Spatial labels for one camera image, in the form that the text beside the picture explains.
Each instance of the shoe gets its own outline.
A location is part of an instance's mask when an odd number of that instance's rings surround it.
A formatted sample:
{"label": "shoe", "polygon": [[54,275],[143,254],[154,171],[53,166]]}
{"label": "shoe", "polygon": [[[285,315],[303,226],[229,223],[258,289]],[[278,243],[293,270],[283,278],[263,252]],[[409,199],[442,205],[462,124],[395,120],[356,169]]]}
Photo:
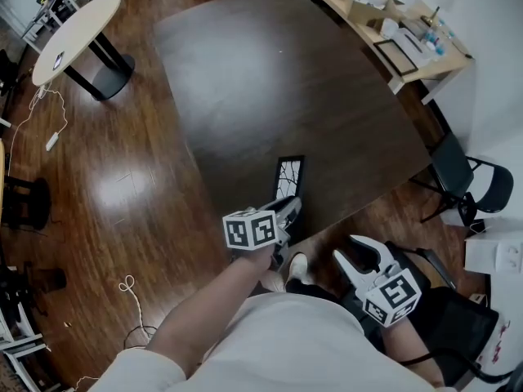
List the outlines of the shoe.
{"label": "shoe", "polygon": [[267,270],[260,278],[261,285],[271,292],[285,292],[284,278],[280,273]]}
{"label": "shoe", "polygon": [[291,265],[288,269],[287,283],[293,278],[297,278],[303,284],[314,284],[314,279],[308,274],[309,261],[307,256],[302,252],[299,252],[293,257]]}

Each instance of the round white table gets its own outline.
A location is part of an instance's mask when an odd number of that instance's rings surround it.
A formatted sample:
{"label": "round white table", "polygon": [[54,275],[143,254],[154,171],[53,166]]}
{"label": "round white table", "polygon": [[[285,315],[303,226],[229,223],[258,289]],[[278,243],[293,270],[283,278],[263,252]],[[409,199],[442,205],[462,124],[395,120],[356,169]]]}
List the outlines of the round white table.
{"label": "round white table", "polygon": [[[65,72],[97,100],[108,100],[122,90],[134,71],[134,59],[120,55],[101,32],[118,10],[120,2],[93,0],[67,19],[43,48],[34,66],[33,84],[43,86]],[[87,47],[105,65],[92,83],[70,66]],[[53,69],[62,52],[60,65]]]}

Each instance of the person's arm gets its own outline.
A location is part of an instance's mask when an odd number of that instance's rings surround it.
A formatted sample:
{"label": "person's arm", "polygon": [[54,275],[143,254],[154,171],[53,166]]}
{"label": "person's arm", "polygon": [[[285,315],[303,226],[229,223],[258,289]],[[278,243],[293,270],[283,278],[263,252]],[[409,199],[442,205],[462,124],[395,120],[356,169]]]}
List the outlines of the person's arm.
{"label": "person's arm", "polygon": [[173,360],[189,376],[270,266],[274,246],[240,257],[174,308],[146,349]]}
{"label": "person's arm", "polygon": [[[387,356],[396,362],[406,362],[428,354],[427,347],[408,318],[382,329],[383,344]],[[443,375],[434,359],[407,367],[435,388],[445,386]]]}

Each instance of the wooden floor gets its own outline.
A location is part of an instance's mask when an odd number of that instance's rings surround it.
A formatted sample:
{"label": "wooden floor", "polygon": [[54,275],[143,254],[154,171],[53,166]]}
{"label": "wooden floor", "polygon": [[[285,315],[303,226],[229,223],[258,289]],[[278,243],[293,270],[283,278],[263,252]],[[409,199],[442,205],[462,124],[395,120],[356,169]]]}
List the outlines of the wooden floor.
{"label": "wooden floor", "polygon": [[[127,274],[135,277],[145,323],[158,326],[229,260],[151,38],[155,22],[206,1],[123,0],[105,33],[136,59],[130,83],[109,102],[98,103],[62,74],[52,88],[65,98],[69,125],[55,147],[45,150],[63,125],[58,96],[38,103],[16,137],[11,175],[47,179],[51,222],[38,234],[2,227],[2,241],[9,265],[32,260],[35,267],[61,267],[67,274],[65,290],[38,299],[49,317],[35,317],[56,370],[70,385],[81,376],[99,376],[138,324],[135,301],[118,289]],[[74,67],[92,78],[99,61],[86,51]],[[9,116],[14,124],[29,114],[36,90],[30,80],[22,85]],[[436,140],[438,128],[415,87],[406,86],[400,99],[422,137]],[[3,135],[7,151],[12,135],[12,130]],[[464,232],[439,219],[418,223],[435,202],[406,183],[295,249],[315,258],[319,280],[335,290],[340,283],[330,252],[341,233],[432,247],[461,292],[481,291],[483,278],[463,272]],[[138,332],[130,344],[144,341]]]}

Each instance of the white shirt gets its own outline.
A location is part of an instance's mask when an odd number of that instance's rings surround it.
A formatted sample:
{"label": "white shirt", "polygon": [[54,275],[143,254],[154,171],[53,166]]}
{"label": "white shirt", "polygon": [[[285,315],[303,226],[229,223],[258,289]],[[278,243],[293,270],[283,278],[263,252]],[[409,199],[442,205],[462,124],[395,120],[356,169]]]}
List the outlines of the white shirt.
{"label": "white shirt", "polygon": [[309,296],[267,293],[246,300],[223,340],[190,379],[167,357],[125,350],[90,392],[116,390],[428,392],[434,388],[375,350],[355,317],[341,306]]}

